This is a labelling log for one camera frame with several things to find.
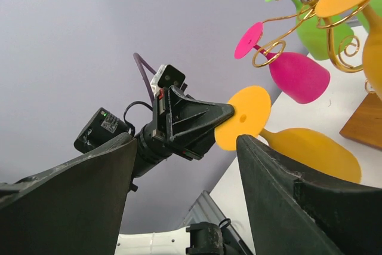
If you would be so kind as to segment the magenta wine glass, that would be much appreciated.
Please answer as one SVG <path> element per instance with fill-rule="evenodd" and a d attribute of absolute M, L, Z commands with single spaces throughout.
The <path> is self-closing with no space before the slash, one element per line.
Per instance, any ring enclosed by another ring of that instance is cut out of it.
<path fill-rule="evenodd" d="M 318 99 L 329 86 L 331 75 L 327 69 L 305 55 L 285 51 L 284 40 L 277 40 L 269 46 L 258 45 L 263 35 L 263 23 L 252 25 L 238 42 L 234 58 L 245 57 L 252 49 L 266 58 L 267 66 L 278 88 L 299 104 L 308 104 Z"/>

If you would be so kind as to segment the orange wine glass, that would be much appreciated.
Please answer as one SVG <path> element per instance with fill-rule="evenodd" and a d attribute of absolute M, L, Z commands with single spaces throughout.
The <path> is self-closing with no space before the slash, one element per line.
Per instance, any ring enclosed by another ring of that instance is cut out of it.
<path fill-rule="evenodd" d="M 271 99 L 260 86 L 238 91 L 228 104 L 235 112 L 214 130 L 217 145 L 227 151 L 236 150 L 241 135 L 261 136 L 273 150 L 327 175 L 360 183 L 361 167 L 356 157 L 326 135 L 307 128 L 289 128 L 272 133 L 265 129 L 271 113 Z"/>
<path fill-rule="evenodd" d="M 323 23 L 317 28 L 326 31 L 328 55 L 332 65 L 345 73 L 363 71 L 366 86 L 370 86 L 374 93 L 381 97 L 381 8 L 372 0 L 318 0 L 314 11 Z M 361 22 L 365 25 L 368 36 L 362 49 L 362 62 L 359 66 L 347 64 L 338 48 L 335 48 L 334 28 L 361 15 Z"/>

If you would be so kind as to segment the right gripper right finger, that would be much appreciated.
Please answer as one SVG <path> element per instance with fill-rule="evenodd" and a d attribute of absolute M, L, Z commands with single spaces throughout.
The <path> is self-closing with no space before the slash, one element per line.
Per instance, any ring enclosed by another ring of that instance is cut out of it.
<path fill-rule="evenodd" d="M 257 254 L 380 254 L 381 189 L 341 180 L 256 138 L 236 141 Z"/>

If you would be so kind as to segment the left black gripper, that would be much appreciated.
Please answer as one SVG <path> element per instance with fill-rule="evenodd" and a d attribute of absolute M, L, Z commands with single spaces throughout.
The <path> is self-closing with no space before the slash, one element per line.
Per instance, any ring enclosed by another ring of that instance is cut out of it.
<path fill-rule="evenodd" d="M 151 122 L 135 135 L 133 176 L 143 176 L 173 154 L 189 161 L 201 159 L 215 143 L 213 129 L 234 114 L 230 104 L 196 100 L 175 86 L 161 88 Z"/>

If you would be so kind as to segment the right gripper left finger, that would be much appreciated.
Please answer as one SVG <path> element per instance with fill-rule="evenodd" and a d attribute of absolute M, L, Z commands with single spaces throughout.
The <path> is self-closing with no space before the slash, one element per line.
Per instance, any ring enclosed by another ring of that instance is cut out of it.
<path fill-rule="evenodd" d="M 126 133 L 49 170 L 1 184 L 2 254 L 113 254 L 137 142 Z"/>

